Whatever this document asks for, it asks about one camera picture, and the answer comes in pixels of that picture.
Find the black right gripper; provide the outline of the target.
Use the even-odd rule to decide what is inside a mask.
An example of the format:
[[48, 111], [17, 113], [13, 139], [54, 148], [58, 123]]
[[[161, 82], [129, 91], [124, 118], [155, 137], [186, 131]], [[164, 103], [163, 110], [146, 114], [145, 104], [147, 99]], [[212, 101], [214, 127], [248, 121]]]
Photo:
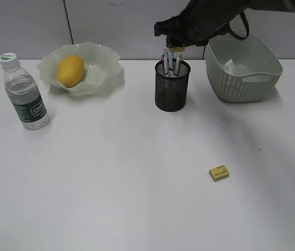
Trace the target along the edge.
[[166, 36], [169, 49], [185, 49], [224, 35], [229, 21], [229, 5], [187, 5], [177, 16], [155, 23], [154, 35]]

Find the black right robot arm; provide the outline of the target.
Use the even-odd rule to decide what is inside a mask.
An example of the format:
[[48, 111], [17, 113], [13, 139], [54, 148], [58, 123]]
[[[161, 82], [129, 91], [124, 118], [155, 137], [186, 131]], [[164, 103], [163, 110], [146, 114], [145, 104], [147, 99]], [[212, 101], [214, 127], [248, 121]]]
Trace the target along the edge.
[[[166, 47], [170, 49], [206, 46], [210, 39], [225, 34], [243, 41], [249, 36], [246, 9], [295, 13], [295, 1], [193, 0], [177, 16], [155, 23], [154, 35], [166, 36]], [[230, 27], [237, 15], [246, 30], [244, 37]]]

